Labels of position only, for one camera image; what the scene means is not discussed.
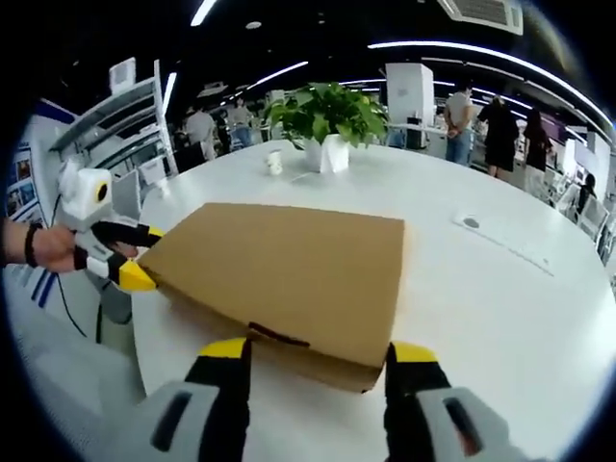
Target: brown cardboard box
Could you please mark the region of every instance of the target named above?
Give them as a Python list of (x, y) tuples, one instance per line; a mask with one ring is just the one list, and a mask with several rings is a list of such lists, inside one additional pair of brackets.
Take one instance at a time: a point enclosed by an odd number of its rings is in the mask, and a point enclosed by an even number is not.
[(404, 222), (297, 207), (206, 204), (145, 253), (167, 296), (222, 335), (345, 390), (369, 390), (390, 342)]

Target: table top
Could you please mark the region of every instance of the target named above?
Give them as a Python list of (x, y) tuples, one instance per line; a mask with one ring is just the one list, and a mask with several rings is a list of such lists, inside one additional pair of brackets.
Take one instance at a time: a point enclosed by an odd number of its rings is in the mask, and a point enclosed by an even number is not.
[[(265, 164), (274, 148), (284, 166), (275, 177)], [(270, 141), (163, 180), (144, 200), (141, 221), (167, 231), (210, 201), (405, 219), (408, 271), (393, 338), (433, 349), (451, 384), (503, 416), (528, 456), (557, 457), (600, 402), (616, 357), (607, 274), (590, 240), (530, 195), (383, 146), (351, 150), (349, 170), (339, 174), (310, 173), (287, 141)], [(464, 224), (468, 217), (478, 229)], [(141, 376), (152, 394), (182, 380), (216, 337), (158, 292), (132, 297)], [(386, 458), (383, 374), (362, 396), (260, 361), (252, 376), (246, 460)]]

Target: robotic arm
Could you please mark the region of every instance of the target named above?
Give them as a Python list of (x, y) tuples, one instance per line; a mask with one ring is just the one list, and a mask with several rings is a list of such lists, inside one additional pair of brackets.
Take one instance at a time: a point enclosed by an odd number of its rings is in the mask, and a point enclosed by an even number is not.
[(110, 279), (125, 291), (149, 291), (156, 284), (137, 262), (107, 247), (113, 242), (151, 247), (163, 232), (114, 212), (112, 174), (65, 162), (59, 175), (60, 221), (75, 232), (75, 268)]
[[(240, 338), (203, 348), (186, 381), (144, 401), (100, 460), (242, 461), (250, 345)], [(451, 388), (428, 349), (391, 343), (385, 387), (389, 462), (529, 462), (509, 442), (504, 419), (469, 390)]]

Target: black wristband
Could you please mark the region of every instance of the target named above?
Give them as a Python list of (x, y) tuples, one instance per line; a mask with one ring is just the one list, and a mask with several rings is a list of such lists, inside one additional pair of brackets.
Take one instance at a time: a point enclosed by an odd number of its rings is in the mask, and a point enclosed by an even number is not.
[(40, 223), (34, 223), (30, 225), (28, 233), (26, 234), (26, 244), (24, 247), (24, 253), (26, 255), (26, 263), (32, 268), (36, 268), (39, 264), (35, 258), (35, 250), (32, 246), (32, 241), (35, 238), (35, 233), (42, 228)]

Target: ceiling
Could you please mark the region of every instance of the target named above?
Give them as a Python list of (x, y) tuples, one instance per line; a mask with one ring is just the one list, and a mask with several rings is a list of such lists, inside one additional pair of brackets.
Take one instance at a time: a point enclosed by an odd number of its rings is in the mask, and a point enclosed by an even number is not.
[[(44, 96), (81, 113), (108, 96), (111, 65), (136, 57), (138, 78), (143, 78), (151, 75), (153, 61), (160, 59), (163, 75), (178, 73), (167, 113), (175, 118), (210, 82), (223, 81), (229, 86), (226, 93), (233, 93), (236, 87), (253, 84), (291, 64), (309, 62), (247, 93), (258, 97), (265, 90), (295, 88), (309, 81), (378, 78), (387, 62), (421, 62), (428, 57), (483, 64), (519, 75), (564, 96), (608, 130), (605, 120), (567, 91), (516, 64), (439, 47), (368, 49), (377, 42), (431, 39), (479, 45), (537, 64), (582, 91), (604, 112), (616, 115), (616, 91), (609, 85), (613, 67), (603, 64), (598, 45), (600, 34), (608, 30), (602, 23), (607, 19), (590, 8), (572, 15), (549, 2), (525, 5), (525, 33), (520, 37), (452, 21), (436, 0), (218, 0), (203, 24), (194, 28), (190, 23), (201, 0), (124, 3), (121, 13), (109, 8), (80, 19), (82, 30), (62, 54), (61, 75), (49, 80)], [(574, 19), (582, 22), (576, 24)], [(262, 26), (247, 30), (250, 21), (260, 21)], [(579, 26), (584, 23), (597, 27)], [(566, 111), (558, 99), (524, 81), (468, 65), (424, 63), (433, 69), (435, 80), (455, 81), (469, 75), (477, 87), (520, 95), (529, 104), (559, 113), (568, 123), (579, 123), (575, 111)], [(219, 101), (220, 96), (212, 98), (213, 104)]]

